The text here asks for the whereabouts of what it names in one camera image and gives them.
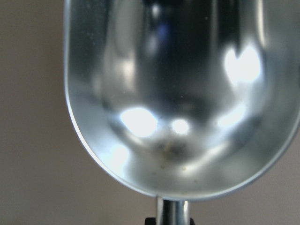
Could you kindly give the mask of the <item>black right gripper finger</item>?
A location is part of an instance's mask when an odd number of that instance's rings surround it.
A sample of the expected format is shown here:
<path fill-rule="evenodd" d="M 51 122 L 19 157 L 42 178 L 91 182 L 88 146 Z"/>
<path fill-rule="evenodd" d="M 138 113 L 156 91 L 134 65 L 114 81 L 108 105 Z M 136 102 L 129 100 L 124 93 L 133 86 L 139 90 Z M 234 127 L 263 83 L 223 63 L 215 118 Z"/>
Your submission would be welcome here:
<path fill-rule="evenodd" d="M 156 218 L 155 217 L 147 217 L 145 219 L 144 224 L 145 225 L 156 225 Z M 190 219 L 190 225 L 195 225 L 195 222 L 192 218 Z"/>

